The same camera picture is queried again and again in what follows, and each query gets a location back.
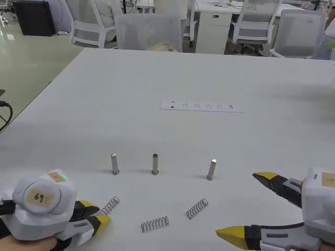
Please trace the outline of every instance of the gray office chair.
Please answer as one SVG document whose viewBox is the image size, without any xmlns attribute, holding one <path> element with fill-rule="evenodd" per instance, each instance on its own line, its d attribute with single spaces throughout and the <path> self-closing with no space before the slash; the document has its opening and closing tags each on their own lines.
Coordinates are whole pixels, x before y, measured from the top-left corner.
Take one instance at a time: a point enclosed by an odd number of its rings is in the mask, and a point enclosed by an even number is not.
<svg viewBox="0 0 335 251">
<path fill-rule="evenodd" d="M 121 15 L 121 6 L 117 0 L 115 1 L 117 4 L 113 14 Z M 109 42 L 115 37 L 114 22 L 104 22 L 95 0 L 65 0 L 64 4 L 71 18 L 71 42 L 104 48 L 106 40 Z"/>
<path fill-rule="evenodd" d="M 123 50 L 147 50 L 167 42 L 182 52 L 181 23 L 178 16 L 127 14 L 115 18 L 117 46 Z"/>
<path fill-rule="evenodd" d="M 327 16 L 314 10 L 283 10 L 270 56 L 306 58 L 322 43 Z"/>
<path fill-rule="evenodd" d="M 262 45 L 271 43 L 273 22 L 282 0 L 245 0 L 241 14 L 236 22 L 232 21 L 229 38 L 233 43 L 242 45 L 244 54 L 246 44 L 255 44 L 259 54 Z"/>
</svg>

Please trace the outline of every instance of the gray floor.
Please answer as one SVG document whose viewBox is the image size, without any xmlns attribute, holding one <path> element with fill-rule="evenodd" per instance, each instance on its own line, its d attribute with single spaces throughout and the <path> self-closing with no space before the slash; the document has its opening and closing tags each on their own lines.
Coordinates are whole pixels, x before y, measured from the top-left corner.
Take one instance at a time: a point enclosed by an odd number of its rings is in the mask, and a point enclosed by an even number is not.
<svg viewBox="0 0 335 251">
<path fill-rule="evenodd" d="M 11 104 L 17 116 L 83 49 L 69 36 L 23 36 L 17 20 L 0 22 L 0 97 Z M 8 118 L 6 108 L 0 115 Z"/>
</svg>

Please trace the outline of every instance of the number sticker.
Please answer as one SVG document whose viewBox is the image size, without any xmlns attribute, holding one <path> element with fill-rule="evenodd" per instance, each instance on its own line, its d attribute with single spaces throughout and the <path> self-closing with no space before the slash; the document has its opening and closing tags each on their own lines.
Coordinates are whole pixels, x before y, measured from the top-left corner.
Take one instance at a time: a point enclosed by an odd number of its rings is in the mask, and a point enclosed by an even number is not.
<svg viewBox="0 0 335 251">
<path fill-rule="evenodd" d="M 26 197 L 26 202 L 29 202 L 39 207 L 48 208 L 53 202 L 53 194 L 43 192 L 36 188 L 32 188 L 28 196 Z"/>
<path fill-rule="evenodd" d="M 322 186 L 335 187 L 335 174 L 322 173 Z"/>
</svg>

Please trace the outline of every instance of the power strip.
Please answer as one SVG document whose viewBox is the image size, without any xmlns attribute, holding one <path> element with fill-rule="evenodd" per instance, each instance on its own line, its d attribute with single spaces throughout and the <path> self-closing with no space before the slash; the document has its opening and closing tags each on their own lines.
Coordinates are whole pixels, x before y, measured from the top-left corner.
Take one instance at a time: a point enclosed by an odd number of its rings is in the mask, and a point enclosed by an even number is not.
<svg viewBox="0 0 335 251">
<path fill-rule="evenodd" d="M 186 102 L 163 100 L 161 102 L 162 110 L 177 110 L 177 111 L 213 111 L 213 112 L 241 112 L 233 105 L 225 105 L 222 103 L 212 102 Z"/>
</svg>

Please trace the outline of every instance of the metal spring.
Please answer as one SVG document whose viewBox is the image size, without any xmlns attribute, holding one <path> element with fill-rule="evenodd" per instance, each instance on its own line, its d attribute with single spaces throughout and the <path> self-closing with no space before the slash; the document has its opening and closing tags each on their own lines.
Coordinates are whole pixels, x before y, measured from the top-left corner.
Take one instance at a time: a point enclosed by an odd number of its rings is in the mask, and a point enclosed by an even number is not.
<svg viewBox="0 0 335 251">
<path fill-rule="evenodd" d="M 186 212 L 186 216 L 189 219 L 192 219 L 196 216 L 202 209 L 208 206 L 208 201 L 206 199 L 202 199 L 198 203 L 196 203 L 191 209 Z"/>
<path fill-rule="evenodd" d="M 168 225 L 169 225 L 169 219 L 167 218 L 167 216 L 163 216 L 161 218 L 141 223 L 143 233 L 149 230 L 158 229 Z"/>
<path fill-rule="evenodd" d="M 119 198 L 113 197 L 111 200 L 101 209 L 98 215 L 109 215 L 114 207 L 120 202 Z"/>
</svg>

